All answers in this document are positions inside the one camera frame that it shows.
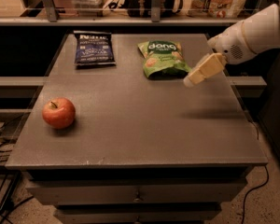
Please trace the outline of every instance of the table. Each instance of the table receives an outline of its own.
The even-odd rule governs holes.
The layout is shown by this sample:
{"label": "table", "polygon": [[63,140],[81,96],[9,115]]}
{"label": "table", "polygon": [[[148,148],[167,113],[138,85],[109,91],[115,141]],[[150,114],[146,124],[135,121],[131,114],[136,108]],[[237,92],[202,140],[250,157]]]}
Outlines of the table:
{"label": "table", "polygon": [[[152,39],[181,42],[191,67],[212,52],[203,34],[112,34],[116,66],[76,69],[75,37],[63,44],[7,163],[63,223],[211,219],[267,163],[223,73],[193,89],[145,77],[137,44]],[[56,96],[77,108],[61,131],[41,118]]]}

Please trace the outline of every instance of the dark blue snack bag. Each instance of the dark blue snack bag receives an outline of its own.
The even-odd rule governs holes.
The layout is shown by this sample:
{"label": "dark blue snack bag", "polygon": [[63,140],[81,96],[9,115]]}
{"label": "dark blue snack bag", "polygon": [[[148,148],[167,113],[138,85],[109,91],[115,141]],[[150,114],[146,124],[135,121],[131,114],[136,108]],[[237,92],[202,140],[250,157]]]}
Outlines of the dark blue snack bag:
{"label": "dark blue snack bag", "polygon": [[111,33],[74,31],[77,39],[75,65],[115,65]]}

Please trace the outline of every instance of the black bag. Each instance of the black bag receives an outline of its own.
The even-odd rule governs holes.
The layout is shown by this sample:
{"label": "black bag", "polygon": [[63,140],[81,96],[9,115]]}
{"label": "black bag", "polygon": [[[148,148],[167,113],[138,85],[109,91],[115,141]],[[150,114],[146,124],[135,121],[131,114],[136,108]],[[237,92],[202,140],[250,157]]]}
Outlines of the black bag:
{"label": "black bag", "polygon": [[[183,0],[179,0],[179,7],[176,12],[173,11],[175,0],[161,0],[161,17],[170,17],[177,13],[183,6]],[[120,8],[126,8],[130,17],[150,17],[151,0],[125,0]]]}

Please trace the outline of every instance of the apple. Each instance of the apple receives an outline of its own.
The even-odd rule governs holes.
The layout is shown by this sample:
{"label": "apple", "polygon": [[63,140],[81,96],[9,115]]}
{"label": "apple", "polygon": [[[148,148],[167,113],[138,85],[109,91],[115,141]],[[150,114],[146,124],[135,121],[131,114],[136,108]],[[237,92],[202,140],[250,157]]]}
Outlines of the apple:
{"label": "apple", "polygon": [[57,97],[48,101],[42,110],[43,120],[55,129],[63,129],[71,125],[75,119],[74,104],[64,98]]}

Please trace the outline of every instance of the apple stem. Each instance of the apple stem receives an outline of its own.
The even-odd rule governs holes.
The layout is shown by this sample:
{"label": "apple stem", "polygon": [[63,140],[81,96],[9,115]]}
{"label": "apple stem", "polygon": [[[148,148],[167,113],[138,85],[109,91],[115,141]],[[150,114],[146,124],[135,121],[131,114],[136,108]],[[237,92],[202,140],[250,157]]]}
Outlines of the apple stem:
{"label": "apple stem", "polygon": [[53,105],[54,108],[57,108],[57,105],[54,102],[51,101],[50,103]]}

